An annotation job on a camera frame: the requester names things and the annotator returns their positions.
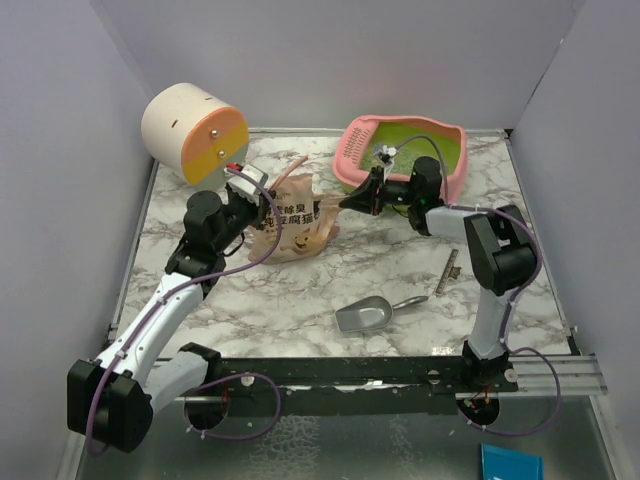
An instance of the gray wall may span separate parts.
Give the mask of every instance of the gray wall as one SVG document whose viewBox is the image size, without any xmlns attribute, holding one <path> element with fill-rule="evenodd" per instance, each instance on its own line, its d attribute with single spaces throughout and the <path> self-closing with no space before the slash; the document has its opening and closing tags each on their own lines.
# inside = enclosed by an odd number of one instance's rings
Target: gray wall
<svg viewBox="0 0 640 480">
<path fill-rule="evenodd" d="M 588 0 L 513 146 L 560 300 L 640 471 L 638 24 L 638 0 Z"/>
<path fill-rule="evenodd" d="M 513 127 L 583 0 L 94 0 L 158 93 L 192 82 L 252 126 L 422 114 Z"/>
<path fill-rule="evenodd" d="M 141 205 L 146 97 L 86 1 L 4 0 L 0 45 L 0 478 L 51 479 Z"/>
</svg>

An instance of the blue card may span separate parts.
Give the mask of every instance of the blue card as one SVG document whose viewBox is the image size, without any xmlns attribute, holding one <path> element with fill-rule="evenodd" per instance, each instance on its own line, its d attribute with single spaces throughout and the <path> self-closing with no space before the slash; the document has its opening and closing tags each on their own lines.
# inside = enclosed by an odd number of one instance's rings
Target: blue card
<svg viewBox="0 0 640 480">
<path fill-rule="evenodd" d="M 482 444 L 483 480 L 544 480 L 542 457 Z"/>
</svg>

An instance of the cat litter bag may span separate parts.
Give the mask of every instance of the cat litter bag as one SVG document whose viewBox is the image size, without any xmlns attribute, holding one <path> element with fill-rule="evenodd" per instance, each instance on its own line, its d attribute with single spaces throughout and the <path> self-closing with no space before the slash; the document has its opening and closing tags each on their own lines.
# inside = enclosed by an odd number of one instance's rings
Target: cat litter bag
<svg viewBox="0 0 640 480">
<path fill-rule="evenodd" d="M 274 200 L 283 224 L 280 244 L 265 260 L 265 264 L 317 255 L 340 230 L 335 225 L 341 210 L 337 206 L 337 199 L 343 197 L 314 195 L 311 174 L 289 176 L 305 160 L 306 157 L 294 162 L 270 188 L 275 192 Z M 249 253 L 250 261 L 261 257 L 271 248 L 276 239 L 276 229 L 276 218 L 270 210 L 262 228 L 251 229 L 253 246 Z"/>
</svg>

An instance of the litter scoop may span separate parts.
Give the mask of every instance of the litter scoop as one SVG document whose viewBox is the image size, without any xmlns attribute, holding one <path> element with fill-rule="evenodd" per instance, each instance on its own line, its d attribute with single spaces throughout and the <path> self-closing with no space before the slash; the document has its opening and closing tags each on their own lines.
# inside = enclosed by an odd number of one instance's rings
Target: litter scoop
<svg viewBox="0 0 640 480">
<path fill-rule="evenodd" d="M 422 303 L 428 299 L 429 297 L 424 295 L 411 297 L 392 306 L 385 298 L 379 296 L 367 297 L 336 310 L 338 328 L 343 333 L 364 332 L 383 328 L 389 325 L 395 310 Z"/>
</svg>

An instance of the cylindrical container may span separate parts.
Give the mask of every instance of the cylindrical container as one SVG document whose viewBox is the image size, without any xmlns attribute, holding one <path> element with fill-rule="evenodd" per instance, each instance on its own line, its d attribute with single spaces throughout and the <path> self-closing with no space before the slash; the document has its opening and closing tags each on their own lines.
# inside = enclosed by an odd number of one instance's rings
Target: cylindrical container
<svg viewBox="0 0 640 480">
<path fill-rule="evenodd" d="M 190 83 L 151 100 L 141 131 L 149 153 L 198 190 L 224 185 L 224 166 L 243 163 L 249 145 L 242 113 Z"/>
</svg>

